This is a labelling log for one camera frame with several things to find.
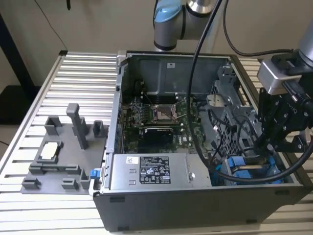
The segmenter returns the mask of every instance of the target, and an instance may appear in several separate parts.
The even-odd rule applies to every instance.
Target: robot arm
[[[183,6],[180,0],[159,1],[154,15],[156,48],[169,51],[178,39],[199,39],[211,11],[211,0],[188,0]]]
[[[310,141],[306,130],[313,127],[313,20],[299,49],[264,60],[258,78],[264,86],[259,99],[263,133],[256,148],[304,152]],[[300,135],[287,142],[286,136],[293,131],[300,131]]]

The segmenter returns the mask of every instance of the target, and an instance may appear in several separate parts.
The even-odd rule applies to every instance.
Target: white wall
[[[113,52],[154,50],[154,0],[38,0],[68,50]],[[0,0],[0,12],[34,82],[41,84],[62,43],[33,0]],[[192,52],[195,41],[181,42],[178,51]]]
[[[18,85],[17,80],[9,62],[7,61],[2,49],[0,49],[0,93],[8,85]]]
[[[226,27],[234,46],[242,52],[298,48],[313,18],[313,0],[230,0]],[[234,53],[220,24],[214,53]]]
[[[88,52],[154,50],[154,2],[72,0],[68,11],[65,0],[38,0],[68,50]],[[230,0],[227,27],[233,43],[242,51],[296,47],[312,12],[313,0]],[[31,77],[36,84],[42,84],[58,52],[64,49],[62,43],[34,0],[0,0],[0,13]],[[233,53],[221,29],[213,52]],[[193,52],[196,44],[181,41],[177,51]],[[2,57],[0,54],[0,73],[12,75]]]

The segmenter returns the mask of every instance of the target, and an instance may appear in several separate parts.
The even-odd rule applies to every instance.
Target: regulatory label
[[[167,68],[168,69],[174,69],[175,68],[175,63],[167,63]]]
[[[127,156],[126,164],[138,164],[139,157]]]
[[[140,157],[140,178],[142,184],[170,184],[168,157]]]

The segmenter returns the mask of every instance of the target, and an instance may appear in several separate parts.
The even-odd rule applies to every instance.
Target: black cable
[[[262,184],[262,183],[267,183],[267,182],[273,182],[279,179],[282,179],[292,173],[294,173],[296,170],[298,170],[303,163],[310,157],[310,155],[313,153],[313,141],[310,142],[308,148],[306,149],[306,151],[302,154],[302,156],[289,168],[287,168],[286,170],[278,173],[278,174],[274,174],[272,176],[266,177],[266,178],[260,178],[260,179],[246,179],[246,178],[240,178],[240,177],[234,177],[234,176],[230,176],[227,174],[223,174],[219,171],[217,171],[215,169],[215,167],[213,167],[212,165],[209,164],[209,162],[205,159],[202,150],[200,148],[199,145],[199,141],[197,136],[195,135],[194,129],[192,128],[192,117],[191,117],[191,112],[190,112],[190,96],[191,96],[191,85],[192,85],[192,79],[193,79],[193,75],[194,75],[194,71],[195,71],[195,66],[197,63],[197,59],[201,50],[201,47],[204,43],[204,40],[206,38],[206,35],[212,25],[212,22],[214,20],[214,17],[220,7],[222,3],[222,0],[217,0],[211,15],[209,16],[209,19],[206,23],[206,26],[204,28],[204,31],[200,37],[200,40],[198,42],[194,57],[192,59],[192,66],[191,66],[191,71],[190,71],[190,77],[189,77],[189,82],[188,82],[188,87],[187,87],[187,94],[186,94],[186,110],[187,110],[187,120],[188,120],[188,126],[189,126],[189,131],[192,137],[192,140],[194,142],[195,145],[195,149],[201,159],[201,161],[203,162],[203,164],[212,172],[217,173],[220,177],[229,180],[229,181],[233,181],[233,182],[239,182],[239,183],[248,183],[248,184]]]
[[[156,0],[155,7],[153,9],[153,28],[155,28],[155,14],[156,14],[156,9],[157,9],[157,3],[158,3],[158,0]]]
[[[48,20],[48,17],[45,15],[43,9],[40,7],[40,5],[38,4],[37,0],[34,0],[35,3],[37,4],[37,6],[39,7],[39,9],[41,10],[41,12],[43,13],[45,19],[48,21],[48,24],[50,25],[50,28],[53,30],[53,32],[58,36],[58,38],[60,39],[61,43],[63,44],[63,46],[65,47],[66,50],[67,49],[67,46],[65,46],[63,40],[61,39],[61,37],[59,36],[59,34],[54,30],[54,28],[52,27],[52,25],[50,24],[50,21]]]
[[[224,122],[223,120],[221,120],[221,119],[214,113],[214,111],[213,111],[212,109],[208,109],[208,110],[207,110],[207,113],[208,113],[208,115],[209,115],[209,119],[210,119],[210,122],[211,122],[212,126],[213,126],[213,120],[212,120],[212,116],[213,116],[214,119],[215,119],[217,122],[219,122],[220,124],[222,124],[222,125],[228,127],[230,130],[232,130],[233,126],[230,125],[230,124],[228,124],[228,123],[226,123],[226,122]]]
[[[217,130],[217,132],[219,133],[219,135],[220,135],[220,143],[219,143],[219,146],[216,148],[216,150],[215,150],[215,153],[213,154],[213,156],[212,156],[212,159],[214,159],[215,158],[215,156],[216,156],[216,154],[217,153],[219,153],[220,152],[220,149],[221,149],[221,147],[222,147],[222,144],[223,144],[223,140],[222,140],[222,133],[221,133],[221,131],[220,130]]]
[[[3,144],[5,144],[5,145],[9,146],[9,144],[6,143],[6,142],[0,141],[0,143],[3,143]]]
[[[252,56],[261,56],[261,55],[268,55],[268,54],[276,54],[276,53],[292,53],[293,49],[278,49],[278,50],[268,50],[268,51],[260,51],[260,52],[255,52],[255,53],[243,53],[238,51],[235,46],[232,44],[230,41],[229,35],[227,33],[226,29],[226,10],[228,6],[228,0],[225,2],[225,7],[223,11],[223,29],[224,29],[224,34],[226,37],[226,40],[230,47],[233,49],[234,52],[236,52],[238,55],[245,56],[245,57],[252,57]]]
[[[243,125],[244,125],[245,122],[246,122],[246,120],[243,120],[243,121],[240,123],[239,128],[238,128],[238,132],[237,132],[237,139],[236,139],[236,140],[237,140],[237,145],[238,145],[238,147],[239,147],[239,149],[240,149],[240,151],[241,151],[241,153],[243,154],[244,157],[246,157],[246,152],[245,152],[245,150],[242,148],[242,146],[239,144],[239,138],[240,138],[241,130],[242,130]]]

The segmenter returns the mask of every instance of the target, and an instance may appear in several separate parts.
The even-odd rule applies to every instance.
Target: power supply label
[[[170,184],[168,157],[140,157],[139,181],[142,184]]]

